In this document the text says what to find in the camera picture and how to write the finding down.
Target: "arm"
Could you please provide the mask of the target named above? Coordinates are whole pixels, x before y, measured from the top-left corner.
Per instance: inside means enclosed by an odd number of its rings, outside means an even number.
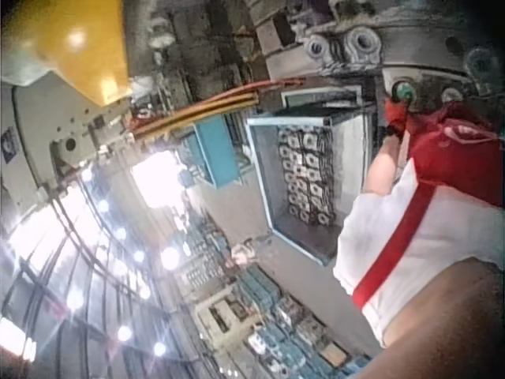
[[[396,165],[400,153],[400,140],[396,136],[384,138],[382,147],[373,160],[363,187],[363,193],[386,196],[391,192],[396,176]]]

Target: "bright light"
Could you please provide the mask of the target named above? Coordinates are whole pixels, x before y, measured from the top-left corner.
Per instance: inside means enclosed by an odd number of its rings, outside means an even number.
[[[90,180],[92,180],[93,178],[92,169],[89,167],[83,169],[82,172],[80,173],[80,178],[85,182],[89,182]]]
[[[181,203],[184,188],[178,181],[181,165],[171,152],[158,152],[132,168],[132,176],[149,208]]]
[[[128,273],[128,268],[126,267],[125,262],[117,259],[114,262],[114,274],[116,274],[117,276],[124,276],[127,273]]]
[[[147,300],[149,297],[151,297],[151,290],[149,290],[149,288],[147,287],[142,287],[140,289],[140,296],[144,300]]]
[[[189,248],[189,245],[186,242],[182,244],[182,250],[184,251],[184,254],[186,254],[187,257],[191,256],[191,249]]]
[[[26,334],[11,320],[0,319],[0,346],[14,355],[20,356],[24,350]]]
[[[161,253],[161,264],[167,270],[172,271],[175,270],[179,265],[180,258],[181,254],[179,254],[179,252],[176,249],[174,249],[173,247],[167,247]]]
[[[81,308],[83,304],[84,298],[82,297],[82,293],[80,291],[74,290],[69,293],[69,297],[66,299],[66,305],[72,312]]]
[[[120,327],[118,330],[118,340],[125,342],[130,338],[132,338],[132,330],[124,325]]]
[[[100,200],[100,202],[98,203],[98,210],[101,213],[109,212],[109,203],[107,203],[107,201],[105,200]]]
[[[73,30],[67,35],[66,40],[75,51],[79,50],[86,42],[86,33],[82,29]]]
[[[126,229],[124,227],[120,227],[116,230],[116,238],[121,240],[126,238]]]
[[[142,263],[144,261],[144,252],[140,250],[136,251],[133,255],[133,259],[139,263]]]
[[[184,226],[184,223],[182,222],[181,217],[175,216],[174,222],[175,222],[175,227],[178,230],[186,232],[186,227]]]
[[[24,344],[23,359],[26,361],[35,361],[35,356],[37,354],[37,342],[32,341],[31,338],[26,339]]]
[[[99,247],[96,249],[96,259],[99,261],[106,261],[107,260],[107,251],[103,247]]]
[[[166,352],[166,347],[161,342],[157,342],[155,345],[155,355],[161,357]]]

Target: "yellow cable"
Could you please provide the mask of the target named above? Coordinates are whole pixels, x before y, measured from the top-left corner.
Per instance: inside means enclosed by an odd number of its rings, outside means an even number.
[[[169,133],[170,131],[172,131],[174,129],[179,129],[179,128],[183,128],[185,126],[189,126],[189,125],[193,124],[194,122],[200,121],[204,118],[216,116],[217,114],[230,113],[231,111],[236,111],[237,109],[254,107],[257,104],[258,104],[258,100],[255,99],[252,101],[245,101],[245,102],[240,102],[240,103],[236,103],[236,104],[231,104],[228,107],[221,107],[221,108],[207,111],[204,113],[195,114],[192,117],[185,118],[183,120],[179,120],[175,123],[160,126],[159,128],[154,129],[154,130],[149,130],[148,132],[138,133],[135,135],[135,139],[137,141],[143,141],[147,138],[161,137],[163,134]]]
[[[144,134],[144,133],[148,132],[149,130],[158,129],[160,126],[164,126],[166,124],[178,122],[179,120],[181,120],[183,118],[192,117],[192,116],[194,116],[194,114],[199,114],[200,112],[207,112],[207,111],[213,110],[215,108],[227,107],[229,105],[232,105],[234,103],[240,103],[242,101],[250,101],[250,100],[257,101],[257,99],[258,99],[258,96],[256,95],[256,93],[247,93],[245,95],[233,96],[228,99],[217,100],[212,103],[205,103],[205,104],[198,103],[198,104],[192,105],[191,107],[187,107],[185,109],[177,111],[174,114],[171,114],[170,116],[167,116],[167,117],[162,118],[160,120],[154,121],[154,122],[147,124],[145,126],[141,126],[138,129],[134,129],[134,130],[132,130],[132,133],[134,135]]]

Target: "white shirt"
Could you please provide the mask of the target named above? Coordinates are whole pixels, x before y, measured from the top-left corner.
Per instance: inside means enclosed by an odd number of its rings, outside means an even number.
[[[417,188],[410,160],[391,194],[363,193],[344,221],[333,273],[349,295],[395,232]],[[399,311],[435,276],[475,257],[503,270],[505,213],[454,188],[437,187],[404,256],[363,307],[383,346],[383,333]]]
[[[238,243],[231,248],[231,259],[236,265],[242,266],[254,260],[256,253],[244,244]]]

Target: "white panel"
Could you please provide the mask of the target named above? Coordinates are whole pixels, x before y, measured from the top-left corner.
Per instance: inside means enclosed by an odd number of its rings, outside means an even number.
[[[2,165],[0,172],[4,186],[9,191],[9,195],[16,205],[18,215],[24,215],[34,204],[38,202],[37,186],[30,172],[28,162],[24,157],[21,149],[20,138],[17,134],[16,123],[14,121],[14,112],[11,103],[11,87],[2,84]],[[14,156],[5,149],[10,150],[6,146],[12,136],[15,151]]]

